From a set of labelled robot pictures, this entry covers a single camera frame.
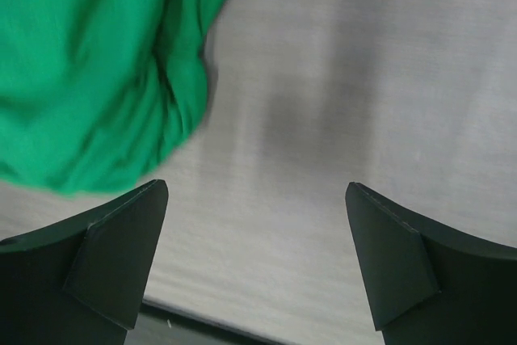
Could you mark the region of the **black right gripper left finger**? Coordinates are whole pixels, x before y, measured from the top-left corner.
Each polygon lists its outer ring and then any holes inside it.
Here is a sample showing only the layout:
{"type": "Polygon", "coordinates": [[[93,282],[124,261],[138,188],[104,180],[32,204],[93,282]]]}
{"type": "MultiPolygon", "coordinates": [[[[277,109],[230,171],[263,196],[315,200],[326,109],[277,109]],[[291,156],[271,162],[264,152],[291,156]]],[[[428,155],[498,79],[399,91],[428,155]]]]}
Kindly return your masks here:
{"type": "Polygon", "coordinates": [[[168,202],[150,181],[1,241],[3,344],[122,344],[137,322],[168,202]]]}

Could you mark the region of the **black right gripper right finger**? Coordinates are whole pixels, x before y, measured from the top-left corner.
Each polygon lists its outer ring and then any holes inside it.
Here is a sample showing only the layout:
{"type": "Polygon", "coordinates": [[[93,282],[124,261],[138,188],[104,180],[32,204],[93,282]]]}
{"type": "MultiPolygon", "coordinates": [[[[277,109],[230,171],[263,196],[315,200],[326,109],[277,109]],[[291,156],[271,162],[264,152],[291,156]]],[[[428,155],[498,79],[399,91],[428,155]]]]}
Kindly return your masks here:
{"type": "Polygon", "coordinates": [[[362,183],[345,202],[386,344],[514,344],[516,249],[413,212],[362,183]]]}

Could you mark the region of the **green t-shirt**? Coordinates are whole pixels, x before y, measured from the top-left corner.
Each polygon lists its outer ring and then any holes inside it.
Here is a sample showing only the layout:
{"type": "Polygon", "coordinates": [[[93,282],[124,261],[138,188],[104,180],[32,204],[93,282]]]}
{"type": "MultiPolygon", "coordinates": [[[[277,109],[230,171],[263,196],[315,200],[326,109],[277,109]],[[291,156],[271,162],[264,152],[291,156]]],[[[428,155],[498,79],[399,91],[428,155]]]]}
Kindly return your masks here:
{"type": "Polygon", "coordinates": [[[1,0],[1,178],[132,187],[200,125],[226,0],[1,0]]]}

